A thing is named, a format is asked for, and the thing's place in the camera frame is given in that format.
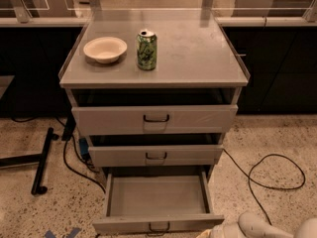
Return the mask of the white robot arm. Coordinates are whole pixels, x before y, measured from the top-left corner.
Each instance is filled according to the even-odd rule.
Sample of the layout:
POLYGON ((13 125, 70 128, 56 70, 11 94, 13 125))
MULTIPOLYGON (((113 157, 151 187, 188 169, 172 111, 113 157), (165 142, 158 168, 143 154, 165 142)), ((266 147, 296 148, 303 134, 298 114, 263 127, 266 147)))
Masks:
POLYGON ((317 218, 305 220, 291 234, 246 211, 239 216, 237 222, 216 225, 196 238, 317 238, 317 218))

